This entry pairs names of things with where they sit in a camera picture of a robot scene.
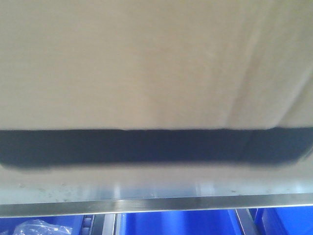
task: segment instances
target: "plastic bag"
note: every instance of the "plastic bag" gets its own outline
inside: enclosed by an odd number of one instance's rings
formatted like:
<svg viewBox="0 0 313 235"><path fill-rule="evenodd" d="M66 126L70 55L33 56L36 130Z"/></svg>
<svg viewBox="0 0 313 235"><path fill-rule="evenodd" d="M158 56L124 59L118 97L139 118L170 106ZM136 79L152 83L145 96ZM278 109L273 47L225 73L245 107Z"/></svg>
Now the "plastic bag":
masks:
<svg viewBox="0 0 313 235"><path fill-rule="evenodd" d="M13 235L71 235L71 233L71 227L52 225L35 219L18 225Z"/></svg>

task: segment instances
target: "stainless steel surface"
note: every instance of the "stainless steel surface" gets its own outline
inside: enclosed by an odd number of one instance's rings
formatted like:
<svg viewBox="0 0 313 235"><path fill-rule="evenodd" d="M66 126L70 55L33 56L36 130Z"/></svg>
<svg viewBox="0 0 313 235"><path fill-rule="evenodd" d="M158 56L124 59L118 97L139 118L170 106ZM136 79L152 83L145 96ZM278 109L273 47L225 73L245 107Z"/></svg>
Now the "stainless steel surface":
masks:
<svg viewBox="0 0 313 235"><path fill-rule="evenodd" d="M120 234L120 229L121 229L121 222L122 222L122 214L117 214L116 215L116 227L115 227L115 234L119 235Z"/></svg>
<svg viewBox="0 0 313 235"><path fill-rule="evenodd" d="M267 167L147 164L23 171L0 166L0 216L312 205L312 168L313 155Z"/></svg>
<svg viewBox="0 0 313 235"><path fill-rule="evenodd" d="M116 225L116 214L106 214L104 216L104 224L102 235L114 235Z"/></svg>
<svg viewBox="0 0 313 235"><path fill-rule="evenodd" d="M243 235L259 235L254 221L247 209L236 209L235 212Z"/></svg>
<svg viewBox="0 0 313 235"><path fill-rule="evenodd" d="M313 193L0 205L0 217L313 205Z"/></svg>

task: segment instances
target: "blue bin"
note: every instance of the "blue bin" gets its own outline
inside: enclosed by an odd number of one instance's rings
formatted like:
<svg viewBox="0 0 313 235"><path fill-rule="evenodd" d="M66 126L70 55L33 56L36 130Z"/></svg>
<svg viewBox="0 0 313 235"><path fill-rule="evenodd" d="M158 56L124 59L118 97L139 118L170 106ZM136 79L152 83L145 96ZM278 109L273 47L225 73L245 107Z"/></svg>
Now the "blue bin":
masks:
<svg viewBox="0 0 313 235"><path fill-rule="evenodd" d="M266 208L255 224L262 235L312 235L313 207Z"/></svg>
<svg viewBox="0 0 313 235"><path fill-rule="evenodd" d="M119 235L242 235L234 210L127 213Z"/></svg>
<svg viewBox="0 0 313 235"><path fill-rule="evenodd" d="M4 231L9 231L9 235L13 234L14 229L19 224L22 224L28 220L40 219L49 224L67 226L73 228L71 235L79 235L83 215L71 215L71 216L49 216L49 217L25 217L25 218L0 218L0 233Z"/></svg>

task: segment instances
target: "black strip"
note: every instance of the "black strip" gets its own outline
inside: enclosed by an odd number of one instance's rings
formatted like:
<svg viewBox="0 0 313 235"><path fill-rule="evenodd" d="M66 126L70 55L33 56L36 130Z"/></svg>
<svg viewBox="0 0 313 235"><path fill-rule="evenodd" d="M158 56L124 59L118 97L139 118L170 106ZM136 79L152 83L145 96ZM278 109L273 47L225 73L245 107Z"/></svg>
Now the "black strip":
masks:
<svg viewBox="0 0 313 235"><path fill-rule="evenodd" d="M112 163L297 161L313 128L0 131L0 163L23 168Z"/></svg>

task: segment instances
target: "metal bar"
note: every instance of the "metal bar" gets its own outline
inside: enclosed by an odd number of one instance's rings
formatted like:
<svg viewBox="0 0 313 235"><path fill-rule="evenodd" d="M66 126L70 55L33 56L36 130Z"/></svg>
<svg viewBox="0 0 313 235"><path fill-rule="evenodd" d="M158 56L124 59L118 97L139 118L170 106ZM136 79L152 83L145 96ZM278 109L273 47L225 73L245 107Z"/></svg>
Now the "metal bar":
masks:
<svg viewBox="0 0 313 235"><path fill-rule="evenodd" d="M122 214L117 214L116 215L116 228L115 228L115 234L114 235L119 235L120 234L120 228L121 228L121 216Z"/></svg>
<svg viewBox="0 0 313 235"><path fill-rule="evenodd" d="M116 224L116 214L106 214L104 216L102 235L114 235L115 224Z"/></svg>
<svg viewBox="0 0 313 235"><path fill-rule="evenodd" d="M259 232L247 209L236 209L235 212L243 235L259 235Z"/></svg>
<svg viewBox="0 0 313 235"><path fill-rule="evenodd" d="M100 214L123 212L192 211L313 205L313 193L103 200L0 205L0 217Z"/></svg>
<svg viewBox="0 0 313 235"><path fill-rule="evenodd" d="M104 214L96 214L93 219L92 231L90 235L101 235L104 225Z"/></svg>

